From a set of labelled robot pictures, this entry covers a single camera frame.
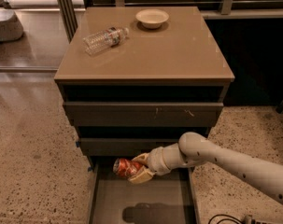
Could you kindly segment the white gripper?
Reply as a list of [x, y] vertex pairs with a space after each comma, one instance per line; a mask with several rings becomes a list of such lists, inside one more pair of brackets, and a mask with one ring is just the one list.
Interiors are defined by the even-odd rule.
[[148, 182], [154, 177], [154, 174], [167, 175], [171, 172], [171, 169], [167, 167], [163, 159], [162, 147], [152, 149], [149, 154], [142, 153], [134, 157], [133, 161], [148, 166], [148, 168], [142, 167], [135, 175], [129, 178], [129, 181], [133, 184]]

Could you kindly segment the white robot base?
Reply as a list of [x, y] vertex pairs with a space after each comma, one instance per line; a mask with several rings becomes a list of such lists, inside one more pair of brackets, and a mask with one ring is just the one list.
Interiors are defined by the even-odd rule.
[[22, 37], [23, 27], [14, 10], [0, 9], [0, 42], [15, 41]]

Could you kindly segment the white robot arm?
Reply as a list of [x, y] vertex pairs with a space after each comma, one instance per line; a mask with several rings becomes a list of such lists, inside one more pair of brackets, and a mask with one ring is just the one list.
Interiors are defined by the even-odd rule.
[[177, 143], [134, 158], [143, 167], [129, 181], [140, 184], [176, 168], [211, 162], [283, 205], [283, 165], [215, 145], [198, 133], [184, 133]]

